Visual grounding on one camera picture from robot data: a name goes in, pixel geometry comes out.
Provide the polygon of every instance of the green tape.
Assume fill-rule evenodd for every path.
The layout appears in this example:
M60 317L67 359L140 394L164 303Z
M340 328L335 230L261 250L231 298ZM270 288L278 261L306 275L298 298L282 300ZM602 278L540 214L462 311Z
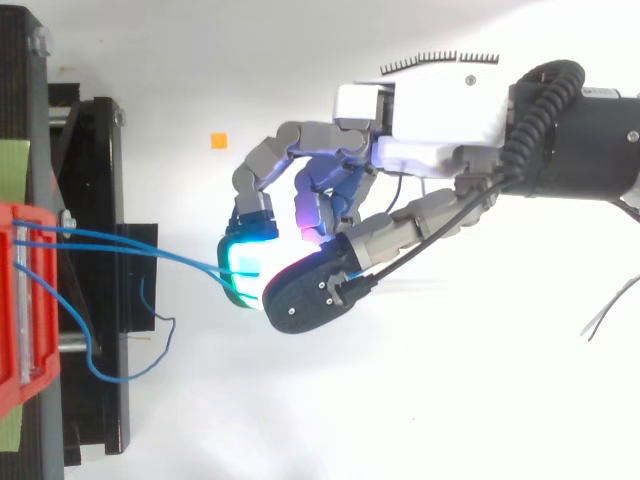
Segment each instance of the green tape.
M28 140L0 140L0 202L24 203L29 165ZM18 452L22 405L0 420L0 452Z
M0 140L0 201L24 203L29 165L28 140Z
M0 421L0 452L17 453L20 450L22 432L22 405L11 410Z

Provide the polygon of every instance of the orange square marker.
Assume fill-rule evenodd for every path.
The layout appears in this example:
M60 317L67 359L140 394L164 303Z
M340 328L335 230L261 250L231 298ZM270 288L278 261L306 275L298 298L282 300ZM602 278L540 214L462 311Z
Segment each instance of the orange square marker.
M225 150L229 147L229 138L226 133L211 134L211 148L214 150Z

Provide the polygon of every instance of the blue wire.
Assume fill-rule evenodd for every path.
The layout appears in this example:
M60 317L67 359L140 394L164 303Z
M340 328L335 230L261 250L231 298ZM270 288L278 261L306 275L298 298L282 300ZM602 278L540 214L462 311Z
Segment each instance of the blue wire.
M113 252L113 253L123 253L127 255L140 255L143 257L165 258L168 260L173 260L175 262L184 263L185 265L189 265L190 267L193 267L193 268L197 268L198 270L206 273L208 276L213 278L216 282L218 282L224 288L226 288L230 292L233 292L235 295L249 298L251 300L258 299L253 295L248 295L246 293L239 292L232 285L229 285L228 282L214 275L209 269L205 268L203 264L201 264L200 262L196 262L194 260L190 260L185 257L180 257L178 255L167 255L162 251L157 251L157 252L142 251L142 250L137 250L135 248L115 247L113 245L94 245L94 244L83 244L83 243L26 242L22 240L14 240L13 244L23 246L23 247L31 247L31 248L49 248L49 249L56 249L56 250L82 250L82 251L91 251L91 252Z
M159 248L153 247L151 245L147 245L146 243L138 242L137 240L132 240L127 237L122 237L120 235L113 235L110 233L102 233L102 232L94 232L93 230L82 230L80 228L64 228L64 227L48 227L45 225L40 225L37 223L30 222L22 222L15 220L13 224L16 227L26 227L31 228L33 230L40 230L43 232L56 232L56 233L68 233L71 235L78 235L81 237L91 237L91 238L99 238L101 240L107 240L110 242L122 243L124 245L129 245L131 247L136 247L146 252L159 252L163 255L166 255L163 258L169 258L171 260L175 260L178 262L189 261L191 264L198 264L203 268L213 270L215 272L226 273L230 275L242 275L245 277L258 277L259 273L247 273L247 272L233 272L226 268L220 268L216 265L209 265L207 263L198 262L196 260L191 260L190 258L183 257L181 255L176 255L175 253L167 252L166 250L161 250Z
M144 308L146 308L154 317L159 318L160 320L164 320L165 322L176 321L176 317L163 317L162 315L158 314L151 305L149 305L147 299L144 298L144 277L142 277L142 280L140 280L140 300L142 301Z
M132 375L131 377L124 377L124 378L111 377L109 375L105 375L105 374L101 373L100 371L98 371L96 366L93 364L93 346L92 346L92 342L91 342L91 332L89 332L89 327L87 327L87 324L82 319L80 314L76 311L76 309L73 308L71 306L71 304L69 302L67 302L65 300L65 298L62 295L60 295L51 285L49 285L46 282L46 280L44 280L43 278L39 277L37 274L33 273L28 268L23 267L18 262L14 262L13 265L18 270L20 270L22 273L24 273L25 275L30 277L34 282L37 282L38 284L40 284L40 286L42 286L42 288L44 288L47 292L49 292L51 295L53 295L53 297L58 301L58 303L60 305L62 305L64 307L64 309L67 312L69 312L69 314L73 317L73 319L76 321L76 323L80 327L80 330L82 330L82 334L84 335L84 338L86 339L86 342L87 342L87 366L89 367L89 370L91 371L91 373L93 373L100 380L102 380L104 382L108 382L108 383L117 383L117 384L130 382L132 380L140 378L143 375L146 375L147 373L149 373L151 370L153 370L155 367L157 367L158 364L162 361L162 359L167 355L167 353L169 353L169 348L171 347L171 340L173 339L173 334L174 334L175 329L176 329L175 318L172 319L173 325L171 327L171 332L169 332L169 338L167 339L167 346L165 347L164 352L162 352L162 354L158 357L158 359L155 362L153 362L149 367L145 368L142 372L140 372L140 373L138 373L136 375ZM142 294L143 287L144 287L144 283L141 284L141 288L140 288L140 293L141 294ZM146 303L146 300L144 301L144 303L153 312L153 309L151 309L149 304Z

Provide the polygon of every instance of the screw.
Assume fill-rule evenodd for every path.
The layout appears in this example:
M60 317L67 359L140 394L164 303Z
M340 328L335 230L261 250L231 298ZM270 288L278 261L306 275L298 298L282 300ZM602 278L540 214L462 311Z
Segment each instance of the screw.
M29 49L41 58L51 56L53 39L45 27L37 27L29 37Z
M127 113L122 108L116 108L113 111L113 124L122 128L127 124Z
M76 222L76 219L71 216L71 212L69 210L62 210L60 212L58 224L62 228L76 228L78 226L78 222ZM62 236L64 238L70 238L71 234L63 233Z

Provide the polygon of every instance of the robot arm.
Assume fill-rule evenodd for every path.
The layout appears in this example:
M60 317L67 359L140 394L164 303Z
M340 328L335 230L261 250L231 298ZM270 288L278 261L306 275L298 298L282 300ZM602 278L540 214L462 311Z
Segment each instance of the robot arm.
M584 71L569 61L508 87L497 60L445 52L396 63L382 79L342 87L333 124L285 124L247 157L234 176L240 225L272 222L262 190L292 158L310 155L296 179L296 216L304 238L328 240L267 286L263 303L277 329L305 332L341 316L436 240L477 223L499 193L606 201L637 194L638 99L582 88ZM359 222L376 170L453 177L455 188Z

